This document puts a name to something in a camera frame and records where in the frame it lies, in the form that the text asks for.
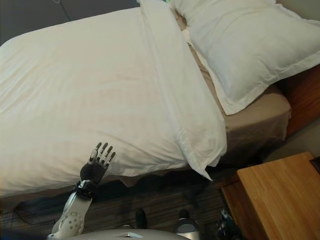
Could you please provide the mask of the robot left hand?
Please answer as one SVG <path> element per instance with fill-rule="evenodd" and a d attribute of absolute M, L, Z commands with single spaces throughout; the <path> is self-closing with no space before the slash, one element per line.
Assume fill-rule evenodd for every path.
<path fill-rule="evenodd" d="M 92 150 L 87 163 L 80 170 L 80 180 L 98 185 L 115 158 L 114 147 L 99 142 Z"/>

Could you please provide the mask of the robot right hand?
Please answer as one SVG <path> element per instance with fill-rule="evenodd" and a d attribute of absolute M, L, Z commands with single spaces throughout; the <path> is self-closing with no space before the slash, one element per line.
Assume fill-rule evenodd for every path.
<path fill-rule="evenodd" d="M 220 240 L 237 240 L 238 227 L 225 209 L 220 211 L 221 216 L 216 223 L 217 234 Z"/>

